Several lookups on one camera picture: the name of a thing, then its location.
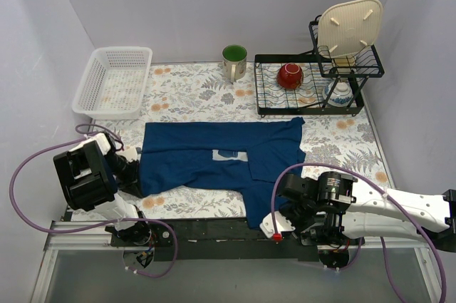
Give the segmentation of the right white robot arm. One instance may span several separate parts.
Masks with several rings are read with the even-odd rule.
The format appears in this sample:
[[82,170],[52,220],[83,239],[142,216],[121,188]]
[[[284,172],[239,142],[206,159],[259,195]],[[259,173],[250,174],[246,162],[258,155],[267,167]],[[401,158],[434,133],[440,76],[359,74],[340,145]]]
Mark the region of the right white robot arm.
[[312,179],[288,172],[278,180],[275,196],[286,201],[267,216],[271,224],[265,233],[275,238],[295,232],[319,244],[338,244],[393,237],[455,251],[454,190],[424,195],[375,189],[348,173],[327,171]]

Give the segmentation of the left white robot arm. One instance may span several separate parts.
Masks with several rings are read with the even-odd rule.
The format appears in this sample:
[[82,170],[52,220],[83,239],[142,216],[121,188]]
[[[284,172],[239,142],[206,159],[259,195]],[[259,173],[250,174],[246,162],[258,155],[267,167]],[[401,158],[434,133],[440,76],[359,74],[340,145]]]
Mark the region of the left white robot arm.
[[98,133],[53,157],[66,202],[73,210],[95,210],[111,223],[105,231],[127,245],[152,244],[152,230],[140,209],[120,192],[141,196],[139,148],[117,151],[107,133]]

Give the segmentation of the blue t shirt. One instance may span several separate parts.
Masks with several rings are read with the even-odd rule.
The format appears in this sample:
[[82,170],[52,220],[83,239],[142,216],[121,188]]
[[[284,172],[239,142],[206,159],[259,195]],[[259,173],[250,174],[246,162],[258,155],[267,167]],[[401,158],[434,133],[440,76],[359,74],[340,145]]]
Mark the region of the blue t shirt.
[[272,197],[274,183],[302,163],[304,120],[276,122],[146,123],[139,179],[144,196],[179,186],[233,190],[242,195],[247,223],[262,220],[288,201]]

